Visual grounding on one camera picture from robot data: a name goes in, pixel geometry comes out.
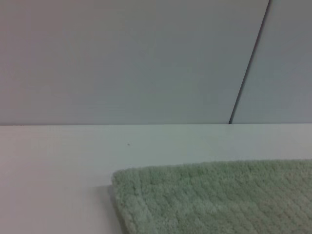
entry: white wall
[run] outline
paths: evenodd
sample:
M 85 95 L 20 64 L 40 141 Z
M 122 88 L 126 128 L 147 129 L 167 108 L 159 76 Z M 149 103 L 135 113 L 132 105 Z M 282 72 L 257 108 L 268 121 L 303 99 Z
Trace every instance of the white wall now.
M 2 0 L 0 124 L 226 123 L 267 0 Z
M 311 8 L 272 1 L 233 123 L 312 123 Z

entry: terry cloth texture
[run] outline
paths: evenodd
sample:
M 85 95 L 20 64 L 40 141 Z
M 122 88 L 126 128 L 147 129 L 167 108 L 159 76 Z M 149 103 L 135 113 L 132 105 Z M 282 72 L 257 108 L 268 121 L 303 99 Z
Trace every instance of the terry cloth texture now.
M 130 234 L 312 234 L 312 161 L 271 160 L 114 173 Z

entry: white shelf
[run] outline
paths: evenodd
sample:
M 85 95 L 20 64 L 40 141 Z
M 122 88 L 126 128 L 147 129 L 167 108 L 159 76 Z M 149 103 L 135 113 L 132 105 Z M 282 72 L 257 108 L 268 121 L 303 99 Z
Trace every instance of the white shelf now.
M 312 124 L 0 127 L 3 234 L 121 234 L 113 171 L 312 158 Z

